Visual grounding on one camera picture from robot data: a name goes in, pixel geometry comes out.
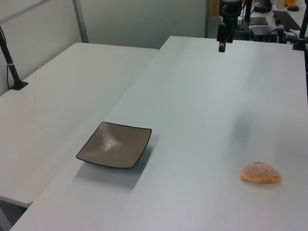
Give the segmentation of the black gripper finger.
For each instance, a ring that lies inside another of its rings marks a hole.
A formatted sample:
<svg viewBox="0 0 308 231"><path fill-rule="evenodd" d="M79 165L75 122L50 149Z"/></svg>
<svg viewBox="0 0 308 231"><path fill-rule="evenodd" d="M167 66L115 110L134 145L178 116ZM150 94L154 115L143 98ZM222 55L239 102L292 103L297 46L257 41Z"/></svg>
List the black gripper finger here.
<svg viewBox="0 0 308 231"><path fill-rule="evenodd" d="M218 25L217 42L218 51L225 52L226 41L227 41L227 25L222 23Z"/></svg>
<svg viewBox="0 0 308 231"><path fill-rule="evenodd" d="M233 43L233 37L235 32L235 21L230 21L227 26L227 29L228 29L227 42Z"/></svg>

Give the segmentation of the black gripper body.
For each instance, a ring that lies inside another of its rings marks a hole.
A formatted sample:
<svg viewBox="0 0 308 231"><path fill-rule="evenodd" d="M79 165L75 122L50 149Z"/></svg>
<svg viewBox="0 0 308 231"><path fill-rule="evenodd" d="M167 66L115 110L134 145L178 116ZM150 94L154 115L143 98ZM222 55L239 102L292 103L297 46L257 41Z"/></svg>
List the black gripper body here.
<svg viewBox="0 0 308 231"><path fill-rule="evenodd" d="M236 21L241 14L240 0L221 0L220 1L220 16L224 24L229 24Z"/></svg>

